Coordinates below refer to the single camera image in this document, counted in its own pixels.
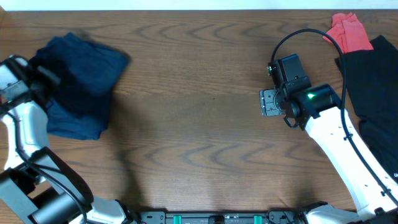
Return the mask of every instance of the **white backdrop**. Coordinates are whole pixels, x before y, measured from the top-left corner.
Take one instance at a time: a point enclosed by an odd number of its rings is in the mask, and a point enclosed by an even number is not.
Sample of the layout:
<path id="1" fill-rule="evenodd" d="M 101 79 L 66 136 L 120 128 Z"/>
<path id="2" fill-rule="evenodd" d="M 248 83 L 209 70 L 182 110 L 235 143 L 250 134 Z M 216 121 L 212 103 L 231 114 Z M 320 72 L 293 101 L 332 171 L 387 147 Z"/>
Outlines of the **white backdrop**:
<path id="1" fill-rule="evenodd" d="M 6 11 L 398 9 L 398 0 L 0 0 Z"/>

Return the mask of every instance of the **folded cloth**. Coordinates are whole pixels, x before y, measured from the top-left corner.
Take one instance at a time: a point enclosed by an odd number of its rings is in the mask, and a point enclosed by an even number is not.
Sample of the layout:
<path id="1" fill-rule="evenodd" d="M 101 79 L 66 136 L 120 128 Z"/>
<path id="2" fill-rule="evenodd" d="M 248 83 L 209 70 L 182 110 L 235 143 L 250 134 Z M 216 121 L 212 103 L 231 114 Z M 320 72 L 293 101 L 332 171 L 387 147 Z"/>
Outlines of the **folded cloth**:
<path id="1" fill-rule="evenodd" d="M 327 34 L 337 42 L 344 54 L 356 50 L 373 50 L 365 28 L 355 14 L 337 13 L 332 16 L 331 26 Z"/>
<path id="2" fill-rule="evenodd" d="M 61 78 L 47 105 L 47 132 L 73 139 L 99 139 L 108 127 L 111 90 L 129 58 L 69 33 L 54 37 L 29 62 Z"/>
<path id="3" fill-rule="evenodd" d="M 343 56 L 346 85 L 355 114 L 361 118 L 359 132 L 364 142 L 384 170 L 398 180 L 398 50 L 383 36 L 371 44 L 374 50 Z"/>

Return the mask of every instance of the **navy blue folded fabric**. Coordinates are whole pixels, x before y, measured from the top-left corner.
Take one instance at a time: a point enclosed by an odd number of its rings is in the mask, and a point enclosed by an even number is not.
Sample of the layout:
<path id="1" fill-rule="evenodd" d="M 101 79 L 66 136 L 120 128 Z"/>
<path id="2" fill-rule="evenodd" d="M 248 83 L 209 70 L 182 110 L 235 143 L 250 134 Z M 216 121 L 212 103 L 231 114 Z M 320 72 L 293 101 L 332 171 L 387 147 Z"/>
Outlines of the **navy blue folded fabric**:
<path id="1" fill-rule="evenodd" d="M 29 62 L 61 78 L 47 105 L 47 132 L 72 139 L 99 139 L 108 127 L 111 92 L 130 59 L 72 33 L 54 37 Z"/>

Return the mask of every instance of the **wooden tabletop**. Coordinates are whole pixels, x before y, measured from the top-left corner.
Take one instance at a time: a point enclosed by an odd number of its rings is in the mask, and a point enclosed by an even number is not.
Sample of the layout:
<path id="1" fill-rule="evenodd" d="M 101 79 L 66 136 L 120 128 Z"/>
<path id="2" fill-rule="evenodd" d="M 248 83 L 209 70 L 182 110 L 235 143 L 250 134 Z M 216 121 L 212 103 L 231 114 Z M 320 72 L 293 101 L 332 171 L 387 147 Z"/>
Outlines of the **wooden tabletop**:
<path id="1" fill-rule="evenodd" d="M 382 34 L 398 45 L 397 11 L 354 12 L 370 39 Z M 132 57 L 100 140 L 49 136 L 51 149 L 99 197 L 118 198 L 138 210 L 268 210 L 319 200 L 354 209 L 323 151 L 282 117 L 262 117 L 258 97 L 259 90 L 273 87 L 266 67 L 276 44 L 298 29 L 327 31 L 334 13 L 8 12 L 0 28 L 0 59 L 31 58 L 52 37 L 68 32 Z M 331 44 L 317 34 L 300 34 L 277 57 L 293 53 L 313 85 L 329 83 L 341 92 Z M 1 166 L 6 158 L 2 125 Z M 19 222 L 1 202 L 0 223 Z"/>

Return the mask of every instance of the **red cloth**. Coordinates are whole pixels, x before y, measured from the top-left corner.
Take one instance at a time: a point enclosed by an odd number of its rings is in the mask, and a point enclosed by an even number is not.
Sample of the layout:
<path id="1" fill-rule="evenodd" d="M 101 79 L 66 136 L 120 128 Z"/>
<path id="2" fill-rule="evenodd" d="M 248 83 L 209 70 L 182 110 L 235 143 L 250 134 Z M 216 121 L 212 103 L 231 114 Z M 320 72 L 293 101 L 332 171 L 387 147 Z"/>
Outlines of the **red cloth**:
<path id="1" fill-rule="evenodd" d="M 355 14 L 337 13 L 332 16 L 332 28 L 327 32 L 337 42 L 343 54 L 356 50 L 373 50 L 365 28 Z"/>

